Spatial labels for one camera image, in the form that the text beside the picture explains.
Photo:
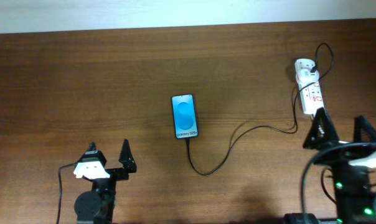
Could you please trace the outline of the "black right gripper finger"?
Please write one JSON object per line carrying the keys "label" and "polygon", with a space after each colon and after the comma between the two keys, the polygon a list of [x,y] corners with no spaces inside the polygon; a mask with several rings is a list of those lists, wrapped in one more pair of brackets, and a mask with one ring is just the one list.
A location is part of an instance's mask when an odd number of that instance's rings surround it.
{"label": "black right gripper finger", "polygon": [[354,118],[354,142],[371,142],[376,140],[376,130],[362,116]]}
{"label": "black right gripper finger", "polygon": [[336,129],[324,108],[316,111],[312,126],[303,143],[304,149],[325,149],[339,142]]}

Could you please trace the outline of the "blue Galaxy smartphone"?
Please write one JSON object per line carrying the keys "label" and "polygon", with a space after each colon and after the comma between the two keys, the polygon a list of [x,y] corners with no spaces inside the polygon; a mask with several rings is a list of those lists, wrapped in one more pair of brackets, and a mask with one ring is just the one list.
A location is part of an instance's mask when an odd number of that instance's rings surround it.
{"label": "blue Galaxy smartphone", "polygon": [[195,138],[198,127],[193,95],[177,95],[171,98],[174,129],[177,139]]}

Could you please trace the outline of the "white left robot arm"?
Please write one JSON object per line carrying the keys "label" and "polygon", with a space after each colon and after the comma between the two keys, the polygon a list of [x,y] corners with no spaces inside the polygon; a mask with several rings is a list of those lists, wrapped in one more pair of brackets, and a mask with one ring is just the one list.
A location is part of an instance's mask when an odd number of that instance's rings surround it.
{"label": "white left robot arm", "polygon": [[107,169],[106,158],[92,142],[86,152],[77,161],[73,174],[78,179],[92,183],[92,189],[78,196],[74,210],[77,223],[111,223],[116,203],[116,183],[128,180],[129,175],[137,171],[129,141],[125,139],[118,159],[119,168]]}

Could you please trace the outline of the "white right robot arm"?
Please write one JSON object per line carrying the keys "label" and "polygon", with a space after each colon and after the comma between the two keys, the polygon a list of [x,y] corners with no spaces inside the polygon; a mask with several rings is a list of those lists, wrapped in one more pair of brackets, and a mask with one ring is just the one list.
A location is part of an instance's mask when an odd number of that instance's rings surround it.
{"label": "white right robot arm", "polygon": [[363,117],[354,119],[354,137],[341,141],[324,108],[316,111],[303,148],[317,151],[301,174],[299,199],[301,211],[287,213],[283,223],[320,223],[306,207],[306,177],[311,166],[323,166],[331,172],[337,216],[329,223],[376,223],[376,191],[369,174],[376,169],[376,130]]}

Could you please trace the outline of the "white USB charger plug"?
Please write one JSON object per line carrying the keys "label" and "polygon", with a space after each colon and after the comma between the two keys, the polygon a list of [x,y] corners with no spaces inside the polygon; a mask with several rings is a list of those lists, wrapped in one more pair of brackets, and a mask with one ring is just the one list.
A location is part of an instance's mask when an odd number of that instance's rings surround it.
{"label": "white USB charger plug", "polygon": [[318,71],[311,73],[309,69],[304,68],[296,72],[296,81],[298,84],[312,83],[312,82],[316,82],[318,79],[319,79]]}

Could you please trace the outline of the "white power strip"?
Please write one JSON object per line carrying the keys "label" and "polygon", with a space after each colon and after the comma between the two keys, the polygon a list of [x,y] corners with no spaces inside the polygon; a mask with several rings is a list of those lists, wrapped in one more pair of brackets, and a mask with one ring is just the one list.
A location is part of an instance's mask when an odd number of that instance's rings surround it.
{"label": "white power strip", "polygon": [[[314,66],[315,62],[307,58],[297,59],[297,61],[294,63],[296,72],[304,68],[311,71]],[[298,84],[298,87],[303,113],[314,116],[319,108],[324,107],[319,81],[317,80],[316,82],[312,83]]]}

